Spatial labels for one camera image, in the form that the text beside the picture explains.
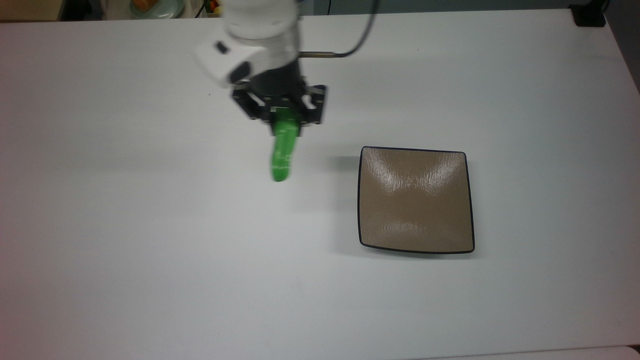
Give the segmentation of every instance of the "square plate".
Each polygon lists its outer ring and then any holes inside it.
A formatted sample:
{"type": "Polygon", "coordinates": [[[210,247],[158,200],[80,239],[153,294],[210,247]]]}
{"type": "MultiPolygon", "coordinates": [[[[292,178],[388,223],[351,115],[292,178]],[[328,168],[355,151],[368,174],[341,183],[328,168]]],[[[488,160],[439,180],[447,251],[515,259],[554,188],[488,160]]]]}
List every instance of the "square plate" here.
{"type": "Polygon", "coordinates": [[[362,148],[360,243],[379,249],[461,254],[475,249],[467,155],[362,148]]]}

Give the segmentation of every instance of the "white tabletop surface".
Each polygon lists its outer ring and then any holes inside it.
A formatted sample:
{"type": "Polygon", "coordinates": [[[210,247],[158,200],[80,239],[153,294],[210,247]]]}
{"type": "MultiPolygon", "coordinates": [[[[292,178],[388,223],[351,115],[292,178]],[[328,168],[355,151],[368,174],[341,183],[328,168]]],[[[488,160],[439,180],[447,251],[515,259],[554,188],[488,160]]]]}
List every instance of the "white tabletop surface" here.
{"type": "MultiPolygon", "coordinates": [[[[0,24],[7,359],[412,359],[640,343],[640,96],[569,10],[382,15],[284,183],[216,20],[0,24]],[[358,242],[364,145],[464,151],[476,251],[358,242]]],[[[303,19],[351,47],[365,16],[303,19]]]]}

